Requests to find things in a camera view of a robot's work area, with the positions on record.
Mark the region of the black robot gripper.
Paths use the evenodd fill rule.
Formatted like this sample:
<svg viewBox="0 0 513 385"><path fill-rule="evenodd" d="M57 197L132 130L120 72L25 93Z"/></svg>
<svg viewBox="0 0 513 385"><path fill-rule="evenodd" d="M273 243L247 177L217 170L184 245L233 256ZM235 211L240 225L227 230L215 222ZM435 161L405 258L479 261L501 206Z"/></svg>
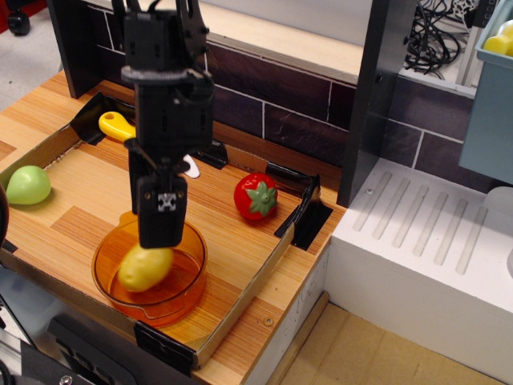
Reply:
<svg viewBox="0 0 513 385"><path fill-rule="evenodd" d="M135 137L153 162L178 164L186 155L210 149L215 85L206 71L136 70L121 77L135 88ZM182 176L162 183L152 165L129 150L132 211L145 249L168 248L182 241L188 185Z"/></svg>

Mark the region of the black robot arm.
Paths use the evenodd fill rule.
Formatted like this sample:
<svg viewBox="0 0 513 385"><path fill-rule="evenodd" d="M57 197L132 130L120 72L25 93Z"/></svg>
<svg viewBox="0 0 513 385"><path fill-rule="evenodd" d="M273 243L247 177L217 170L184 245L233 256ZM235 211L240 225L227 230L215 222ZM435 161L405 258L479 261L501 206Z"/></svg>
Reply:
<svg viewBox="0 0 513 385"><path fill-rule="evenodd" d="M215 85L198 64L208 28L197 1L172 9L114 1L126 64L121 78L135 89L135 136L128 150L132 212L145 249L181 243L190 166L185 156L211 147Z"/></svg>

